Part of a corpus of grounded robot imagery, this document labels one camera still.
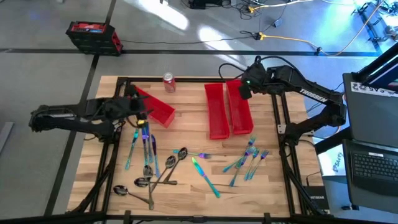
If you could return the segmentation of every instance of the red soda can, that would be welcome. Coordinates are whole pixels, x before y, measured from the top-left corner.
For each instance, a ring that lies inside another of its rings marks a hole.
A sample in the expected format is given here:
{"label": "red soda can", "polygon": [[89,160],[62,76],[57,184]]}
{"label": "red soda can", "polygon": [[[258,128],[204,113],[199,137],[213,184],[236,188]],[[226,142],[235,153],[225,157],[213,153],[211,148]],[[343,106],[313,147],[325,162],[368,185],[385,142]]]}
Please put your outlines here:
{"label": "red soda can", "polygon": [[170,72],[167,72],[166,74],[164,74],[163,75],[163,83],[164,83],[164,88],[167,93],[175,92],[175,80],[174,80],[173,74],[171,74]]}

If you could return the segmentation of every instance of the laptop keyboard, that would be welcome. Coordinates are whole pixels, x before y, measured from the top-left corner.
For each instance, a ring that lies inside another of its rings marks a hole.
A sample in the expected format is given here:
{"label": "laptop keyboard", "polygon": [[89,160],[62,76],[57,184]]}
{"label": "laptop keyboard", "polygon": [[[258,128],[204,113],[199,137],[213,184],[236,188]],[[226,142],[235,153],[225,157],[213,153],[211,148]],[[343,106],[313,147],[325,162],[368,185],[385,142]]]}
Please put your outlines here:
{"label": "laptop keyboard", "polygon": [[398,182],[398,160],[352,152],[353,174],[372,179]]}

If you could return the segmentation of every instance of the red tray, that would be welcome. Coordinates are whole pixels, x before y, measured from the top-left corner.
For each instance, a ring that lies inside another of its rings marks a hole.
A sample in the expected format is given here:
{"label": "red tray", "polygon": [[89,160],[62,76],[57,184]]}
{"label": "red tray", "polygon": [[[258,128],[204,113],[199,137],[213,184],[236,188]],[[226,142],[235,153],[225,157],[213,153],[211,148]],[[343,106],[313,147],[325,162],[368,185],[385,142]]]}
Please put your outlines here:
{"label": "red tray", "polygon": [[249,134],[253,131],[253,119],[247,100],[242,99],[239,93],[240,80],[226,82],[226,90],[229,99],[229,113],[232,118],[232,130],[234,134]]}
{"label": "red tray", "polygon": [[152,95],[148,94],[144,90],[136,87],[137,91],[140,95],[149,96],[148,98],[144,99],[144,104],[147,110],[153,110],[149,117],[152,118],[154,121],[162,125],[163,127],[167,128],[170,123],[174,120],[175,116],[175,109],[172,108],[170,105],[164,103],[163,101],[158,100],[157,98],[153,97]]}
{"label": "red tray", "polygon": [[229,137],[229,126],[225,113],[223,84],[205,84],[205,90],[209,114],[210,139],[226,139]]}

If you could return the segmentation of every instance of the gray floor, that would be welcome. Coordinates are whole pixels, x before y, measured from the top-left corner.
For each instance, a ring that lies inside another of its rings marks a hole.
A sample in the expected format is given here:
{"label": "gray floor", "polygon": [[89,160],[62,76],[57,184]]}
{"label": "gray floor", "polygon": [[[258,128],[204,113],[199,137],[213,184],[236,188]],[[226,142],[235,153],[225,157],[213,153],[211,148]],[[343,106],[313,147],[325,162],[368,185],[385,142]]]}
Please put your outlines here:
{"label": "gray floor", "polygon": [[[121,39],[141,42],[191,42],[241,37],[240,30],[257,32],[259,17],[239,19],[234,9],[211,8],[205,11],[186,9],[179,1],[170,7],[147,7],[144,1],[118,0],[111,24]],[[279,1],[269,0],[269,4]],[[0,4],[0,48],[74,49],[65,35],[71,21],[104,21],[110,1],[6,0]],[[271,27],[268,35],[307,39],[326,51],[341,50],[362,26],[351,6],[331,5],[322,1],[288,6],[281,27]],[[280,16],[282,8],[263,10],[262,29]],[[348,48],[350,52],[375,52],[366,31]],[[286,50],[312,51],[311,46],[285,40],[252,39],[211,42],[196,45],[139,45],[124,43],[125,49],[211,49],[211,50]],[[30,112],[39,105],[78,103],[90,69],[92,56],[81,54],[6,54],[0,53],[0,124],[15,122],[12,133],[0,154],[0,219],[42,215],[49,199],[68,132],[61,130],[32,133],[28,127]],[[122,55],[100,57],[91,84],[89,98],[95,96],[103,75],[153,75],[172,72],[176,76],[217,76],[221,63],[245,67],[254,56],[242,55]],[[355,72],[371,57],[286,57],[309,79],[335,88],[341,74]],[[277,60],[265,66],[280,65]],[[223,70],[234,76],[232,68]],[[313,102],[306,100],[309,108]],[[334,129],[318,134],[327,136]],[[78,134],[55,213],[66,209],[83,135]],[[398,222],[398,215],[361,209],[341,211],[349,204],[346,186],[325,182],[331,211],[337,217]]]}

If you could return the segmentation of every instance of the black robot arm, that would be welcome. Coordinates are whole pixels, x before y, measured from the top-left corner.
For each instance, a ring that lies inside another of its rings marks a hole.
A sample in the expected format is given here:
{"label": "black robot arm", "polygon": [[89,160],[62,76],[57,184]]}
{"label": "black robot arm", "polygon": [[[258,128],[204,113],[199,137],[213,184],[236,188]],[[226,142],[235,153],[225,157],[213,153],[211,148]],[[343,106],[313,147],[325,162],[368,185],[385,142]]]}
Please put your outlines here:
{"label": "black robot arm", "polygon": [[[84,105],[41,105],[31,112],[29,126],[35,132],[59,128],[94,134],[103,141],[113,136],[124,119],[136,128],[145,126],[147,113],[143,99],[132,85],[124,97],[86,100]],[[130,122],[129,116],[136,116],[136,124]]]}
{"label": "black robot arm", "polygon": [[306,80],[293,65],[270,67],[266,70],[261,60],[257,56],[255,62],[241,75],[242,86],[239,90],[242,98],[250,98],[251,91],[273,95],[295,91],[326,105],[320,114],[312,118],[298,124],[287,124],[284,142],[295,146],[304,133],[316,131],[326,125],[336,127],[345,124],[346,106],[343,104],[342,93]]}

